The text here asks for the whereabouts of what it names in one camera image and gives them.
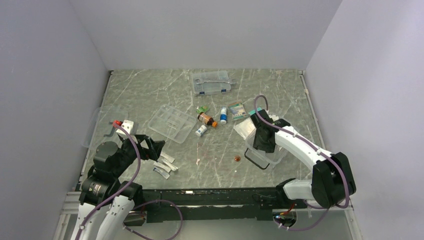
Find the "teal carded blister pack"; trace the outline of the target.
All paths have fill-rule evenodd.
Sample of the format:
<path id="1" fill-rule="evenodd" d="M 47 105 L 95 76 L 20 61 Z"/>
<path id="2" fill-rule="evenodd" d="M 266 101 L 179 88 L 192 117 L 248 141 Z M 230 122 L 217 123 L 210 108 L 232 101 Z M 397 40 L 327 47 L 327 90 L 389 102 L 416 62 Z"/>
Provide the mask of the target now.
<path id="1" fill-rule="evenodd" d="M 261 107 L 258 107 L 257 108 L 257 111 L 259 112 L 260 110 L 262 110 L 262 108 Z M 254 115 L 256 113 L 256 111 L 255 110 L 251 110 L 251 111 L 249 111 L 248 112 L 248 114 L 251 116 L 251 115 Z"/>

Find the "teal striped packet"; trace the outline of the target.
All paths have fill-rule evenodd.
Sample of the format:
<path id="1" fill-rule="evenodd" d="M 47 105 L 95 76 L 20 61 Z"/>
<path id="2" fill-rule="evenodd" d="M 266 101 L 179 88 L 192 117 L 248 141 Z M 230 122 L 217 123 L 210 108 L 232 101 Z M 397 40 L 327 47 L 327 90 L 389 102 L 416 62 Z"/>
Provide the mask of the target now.
<path id="1" fill-rule="evenodd" d="M 235 101 L 228 105 L 228 109 L 232 114 L 232 119 L 234 121 L 242 120 L 248 117 L 248 114 L 244 108 L 244 105 L 241 101 Z"/>

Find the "small white pill bottle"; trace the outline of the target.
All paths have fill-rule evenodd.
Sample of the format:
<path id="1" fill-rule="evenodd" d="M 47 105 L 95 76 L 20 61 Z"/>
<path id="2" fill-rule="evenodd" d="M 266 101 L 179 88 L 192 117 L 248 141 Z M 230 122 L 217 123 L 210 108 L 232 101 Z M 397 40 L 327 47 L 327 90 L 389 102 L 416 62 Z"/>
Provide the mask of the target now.
<path id="1" fill-rule="evenodd" d="M 205 125 L 201 125 L 196 131 L 195 131 L 195 134 L 198 136 L 198 137 L 202 137 L 204 134 L 205 134 L 205 132 L 208 130 L 208 128 L 205 126 Z"/>

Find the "brown bottle orange cap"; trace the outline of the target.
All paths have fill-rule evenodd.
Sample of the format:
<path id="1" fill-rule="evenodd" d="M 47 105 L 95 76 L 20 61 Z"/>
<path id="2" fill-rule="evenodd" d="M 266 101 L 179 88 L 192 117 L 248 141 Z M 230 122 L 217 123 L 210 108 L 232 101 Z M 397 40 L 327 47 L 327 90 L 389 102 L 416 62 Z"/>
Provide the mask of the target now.
<path id="1" fill-rule="evenodd" d="M 200 112 L 197 116 L 197 119 L 206 126 L 211 126 L 213 128 L 218 126 L 218 123 L 211 116 L 205 114 L 204 112 Z"/>

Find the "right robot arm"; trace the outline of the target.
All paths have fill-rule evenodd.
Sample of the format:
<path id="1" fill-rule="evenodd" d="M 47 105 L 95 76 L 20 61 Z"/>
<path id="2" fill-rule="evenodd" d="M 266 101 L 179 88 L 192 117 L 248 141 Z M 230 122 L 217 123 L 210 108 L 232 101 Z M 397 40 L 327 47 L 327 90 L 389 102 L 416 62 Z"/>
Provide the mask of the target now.
<path id="1" fill-rule="evenodd" d="M 281 147 L 312 173 L 309 180 L 287 179 L 276 186 L 276 203 L 289 207 L 295 200 L 315 201 L 321 208 L 348 206 L 357 188 L 348 157 L 325 150 L 298 133 L 286 120 L 272 120 L 261 109 L 250 116 L 255 127 L 253 148 L 271 154 Z"/>

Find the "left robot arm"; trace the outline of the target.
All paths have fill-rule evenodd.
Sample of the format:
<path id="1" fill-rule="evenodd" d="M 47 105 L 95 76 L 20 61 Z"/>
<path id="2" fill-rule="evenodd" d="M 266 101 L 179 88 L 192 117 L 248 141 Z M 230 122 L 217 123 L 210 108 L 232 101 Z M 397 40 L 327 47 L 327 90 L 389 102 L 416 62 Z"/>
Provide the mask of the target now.
<path id="1" fill-rule="evenodd" d="M 131 210 L 144 203 L 143 187 L 119 177 L 135 160 L 157 161 L 166 142 L 144 134 L 101 143 L 81 185 L 78 216 L 71 239 L 112 240 Z"/>

